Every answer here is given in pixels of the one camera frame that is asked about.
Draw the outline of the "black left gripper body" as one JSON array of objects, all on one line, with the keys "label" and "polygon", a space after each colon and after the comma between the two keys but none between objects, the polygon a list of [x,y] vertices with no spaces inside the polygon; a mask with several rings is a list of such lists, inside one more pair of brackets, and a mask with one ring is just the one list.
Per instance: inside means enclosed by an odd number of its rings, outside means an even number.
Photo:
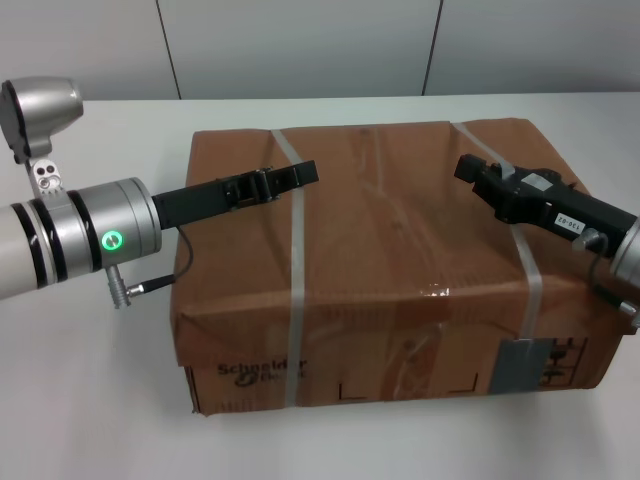
[{"label": "black left gripper body", "polygon": [[152,197],[162,230],[180,227],[225,213],[221,181],[185,187]]}]

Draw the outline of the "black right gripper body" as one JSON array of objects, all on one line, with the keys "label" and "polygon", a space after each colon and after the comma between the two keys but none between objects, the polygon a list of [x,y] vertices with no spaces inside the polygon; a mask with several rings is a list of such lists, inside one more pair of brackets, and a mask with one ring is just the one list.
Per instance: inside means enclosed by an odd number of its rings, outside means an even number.
[{"label": "black right gripper body", "polygon": [[566,183],[550,169],[516,167],[498,183],[495,216],[509,224],[530,224],[573,241],[591,229],[617,248],[637,217]]}]

